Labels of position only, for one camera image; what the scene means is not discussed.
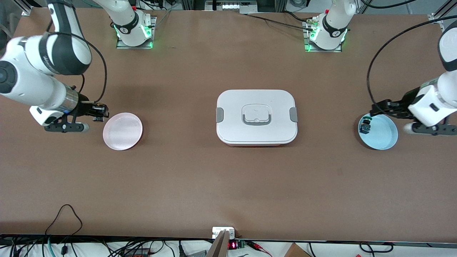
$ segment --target teal cable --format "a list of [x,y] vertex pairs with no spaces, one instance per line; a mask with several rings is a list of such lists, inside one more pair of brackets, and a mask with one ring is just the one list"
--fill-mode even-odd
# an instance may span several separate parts
[[81,0],[81,1],[83,1],[84,3],[86,3],[86,4],[87,4],[87,5],[89,5],[89,6],[92,6],[92,7],[97,7],[97,8],[101,8],[101,6],[100,6],[100,5],[94,5],[94,4],[91,4],[91,3],[89,3],[89,2],[88,2],[88,1],[86,1],[86,0]]
[[56,255],[54,254],[54,251],[53,251],[53,249],[51,247],[51,238],[50,237],[48,238],[48,248],[49,248],[49,251],[51,252],[51,255],[53,257],[56,257]]

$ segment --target brown table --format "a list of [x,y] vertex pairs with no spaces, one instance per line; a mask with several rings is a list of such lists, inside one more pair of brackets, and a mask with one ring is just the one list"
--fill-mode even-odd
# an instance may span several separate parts
[[[111,150],[104,124],[86,117],[88,133],[47,133],[28,106],[1,98],[2,233],[43,233],[70,203],[87,235],[209,237],[211,227],[227,225],[256,239],[457,242],[457,138],[400,131],[392,149],[375,151],[353,127],[370,109],[371,58],[426,16],[357,15],[344,52],[330,54],[306,53],[300,30],[221,11],[173,11],[154,49],[116,50],[108,15],[77,11],[85,37],[108,62],[103,102],[112,115],[138,115],[143,138],[130,150]],[[264,16],[299,25],[286,14]],[[34,9],[16,36],[40,34],[48,21],[48,10]],[[398,100],[444,71],[440,33],[428,25],[385,49],[372,74],[378,101]],[[94,52],[83,91],[92,99],[102,71]],[[59,79],[80,84],[79,76]],[[289,91],[297,138],[282,147],[225,145],[215,107],[228,89]],[[66,210],[51,233],[77,225]]]

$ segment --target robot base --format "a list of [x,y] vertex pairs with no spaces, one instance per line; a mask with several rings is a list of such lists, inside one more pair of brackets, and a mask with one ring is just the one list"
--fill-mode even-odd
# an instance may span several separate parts
[[152,49],[154,45],[154,34],[155,34],[155,24],[157,22],[157,16],[151,16],[151,22],[150,24],[146,24],[147,26],[151,26],[150,28],[150,33],[151,33],[151,38],[147,39],[143,44],[139,46],[128,46],[122,42],[122,40],[117,37],[117,43],[116,43],[116,48],[117,49]]
[[[312,25],[302,22],[304,28],[312,28]],[[316,45],[316,43],[309,40],[313,32],[303,29],[303,38],[305,40],[305,50],[306,52],[330,52],[330,53],[340,53],[342,52],[341,44],[333,50],[324,50]]]

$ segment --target white plastic container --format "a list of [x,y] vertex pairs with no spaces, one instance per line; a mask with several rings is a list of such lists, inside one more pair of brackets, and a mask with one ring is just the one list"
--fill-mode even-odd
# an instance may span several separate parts
[[218,137],[232,146],[272,146],[297,136],[297,109],[284,90],[227,90],[216,108]]

